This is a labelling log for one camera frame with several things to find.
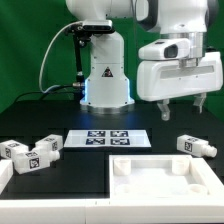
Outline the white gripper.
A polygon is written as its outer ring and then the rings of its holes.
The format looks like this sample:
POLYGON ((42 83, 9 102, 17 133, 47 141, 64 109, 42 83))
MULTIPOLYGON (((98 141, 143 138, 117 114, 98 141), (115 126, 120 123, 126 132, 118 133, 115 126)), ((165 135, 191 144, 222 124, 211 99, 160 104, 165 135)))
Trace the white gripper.
POLYGON ((142 62, 137 69, 137 94, 142 100, 158 101, 162 120, 170 119, 168 99, 197 94, 193 105, 202 113, 206 93, 223 85, 219 52, 206 53, 197 65, 182 64, 190 55, 187 38, 156 40, 140 48, 138 55, 142 62))

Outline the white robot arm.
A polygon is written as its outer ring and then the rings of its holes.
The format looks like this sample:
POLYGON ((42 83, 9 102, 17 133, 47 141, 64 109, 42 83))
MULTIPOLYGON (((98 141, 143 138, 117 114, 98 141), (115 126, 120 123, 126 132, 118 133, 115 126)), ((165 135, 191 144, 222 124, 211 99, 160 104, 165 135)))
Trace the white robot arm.
POLYGON ((90 74, 81 84, 80 106, 118 113, 134 106, 131 89, 156 102, 164 120, 169 101, 194 95, 201 107, 223 85, 220 53, 206 50, 206 33, 217 0, 65 0, 77 21, 70 26, 77 47, 89 44, 90 74), (136 83, 125 74, 135 58, 136 83))

